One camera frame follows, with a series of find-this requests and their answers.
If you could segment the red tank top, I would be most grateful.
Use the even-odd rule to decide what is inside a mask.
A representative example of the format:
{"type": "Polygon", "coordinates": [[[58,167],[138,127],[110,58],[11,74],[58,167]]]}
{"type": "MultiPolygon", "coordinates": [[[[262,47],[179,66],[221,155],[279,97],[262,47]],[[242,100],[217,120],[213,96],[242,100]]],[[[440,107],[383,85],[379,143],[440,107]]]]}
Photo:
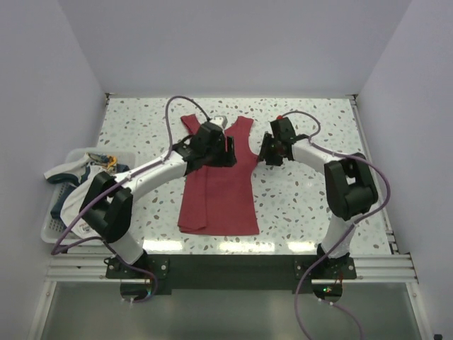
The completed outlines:
{"type": "Polygon", "coordinates": [[[188,174],[178,218],[182,233],[208,236],[253,236],[259,234],[251,177],[258,156],[249,137],[254,119],[239,116],[226,129],[234,138],[236,164],[204,166],[188,174]]]}

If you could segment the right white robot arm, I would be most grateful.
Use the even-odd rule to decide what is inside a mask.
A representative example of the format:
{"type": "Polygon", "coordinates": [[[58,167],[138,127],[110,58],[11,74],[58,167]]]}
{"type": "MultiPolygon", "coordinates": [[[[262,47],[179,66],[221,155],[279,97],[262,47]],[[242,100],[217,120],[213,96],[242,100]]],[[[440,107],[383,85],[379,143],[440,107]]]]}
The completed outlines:
{"type": "Polygon", "coordinates": [[[339,259],[350,253],[354,219],[363,217],[378,201],[369,162],[360,153],[341,155],[316,146],[308,135],[298,135],[289,118],[270,122],[258,155],[268,166],[284,160],[298,162],[324,175],[328,207],[332,212],[326,236],[319,244],[316,272],[332,278],[340,270],[339,259]]]}

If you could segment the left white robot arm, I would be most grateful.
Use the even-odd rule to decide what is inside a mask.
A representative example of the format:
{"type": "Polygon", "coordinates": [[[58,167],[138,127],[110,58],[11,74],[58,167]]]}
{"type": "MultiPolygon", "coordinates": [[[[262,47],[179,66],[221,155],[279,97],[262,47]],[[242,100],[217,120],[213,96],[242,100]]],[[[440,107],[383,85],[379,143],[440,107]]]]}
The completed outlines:
{"type": "Polygon", "coordinates": [[[129,277],[138,278],[147,269],[145,250],[130,232],[134,203],[204,166],[233,167],[234,138],[224,134],[226,126],[226,117],[216,116],[201,124],[188,143],[173,145],[169,154],[118,176],[101,173],[94,177],[81,205],[81,217],[122,259],[121,268],[129,277]]]}

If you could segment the white navy tank top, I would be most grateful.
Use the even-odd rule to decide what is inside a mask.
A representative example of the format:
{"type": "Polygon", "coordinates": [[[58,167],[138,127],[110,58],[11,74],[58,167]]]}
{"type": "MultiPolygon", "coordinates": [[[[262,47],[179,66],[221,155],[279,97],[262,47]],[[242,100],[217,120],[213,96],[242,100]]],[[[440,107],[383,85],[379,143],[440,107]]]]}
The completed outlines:
{"type": "Polygon", "coordinates": [[[53,220],[59,220],[64,227],[67,223],[61,218],[64,202],[69,195],[81,184],[88,181],[90,175],[96,175],[108,167],[110,157],[102,154],[86,152],[84,155],[73,162],[60,164],[44,173],[45,180],[54,185],[62,184],[64,190],[60,193],[56,203],[50,210],[53,220]]]}

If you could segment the colourful printed garment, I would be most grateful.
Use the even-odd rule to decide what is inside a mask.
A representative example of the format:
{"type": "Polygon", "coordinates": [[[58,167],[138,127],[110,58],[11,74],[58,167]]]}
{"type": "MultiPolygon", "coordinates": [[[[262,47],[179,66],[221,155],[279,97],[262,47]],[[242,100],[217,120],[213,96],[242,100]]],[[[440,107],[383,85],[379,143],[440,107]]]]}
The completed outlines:
{"type": "Polygon", "coordinates": [[[117,157],[108,154],[94,154],[88,152],[86,154],[90,162],[102,166],[108,172],[115,172],[117,168],[117,157]]]}

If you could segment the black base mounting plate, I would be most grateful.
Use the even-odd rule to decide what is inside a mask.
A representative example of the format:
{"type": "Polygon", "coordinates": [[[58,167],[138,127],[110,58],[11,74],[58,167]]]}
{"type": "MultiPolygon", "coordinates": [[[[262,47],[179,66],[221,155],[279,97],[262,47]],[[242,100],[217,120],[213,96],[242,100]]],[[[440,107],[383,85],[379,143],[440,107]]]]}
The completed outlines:
{"type": "Polygon", "coordinates": [[[122,296],[170,295],[173,290],[290,290],[310,293],[314,281],[357,278],[352,258],[316,255],[169,255],[149,254],[131,267],[115,257],[104,260],[105,277],[120,282],[122,296]]]}

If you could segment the white plastic laundry basket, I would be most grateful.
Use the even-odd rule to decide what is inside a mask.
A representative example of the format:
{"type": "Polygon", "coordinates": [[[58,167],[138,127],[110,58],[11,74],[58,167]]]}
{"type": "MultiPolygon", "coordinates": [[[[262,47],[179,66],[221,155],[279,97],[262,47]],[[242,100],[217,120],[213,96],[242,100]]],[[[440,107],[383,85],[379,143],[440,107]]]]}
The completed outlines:
{"type": "MultiPolygon", "coordinates": [[[[74,162],[80,159],[86,152],[92,152],[95,154],[108,154],[117,157],[117,168],[115,172],[112,171],[112,174],[123,172],[124,168],[133,169],[139,166],[136,152],[128,149],[114,149],[112,147],[87,147],[73,149],[68,153],[63,164],[74,162]]],[[[53,220],[50,216],[50,210],[56,203],[61,190],[63,190],[62,184],[52,185],[54,186],[54,190],[41,231],[42,241],[49,244],[54,244],[66,229],[66,227],[64,227],[64,225],[59,220],[53,220]]]]}

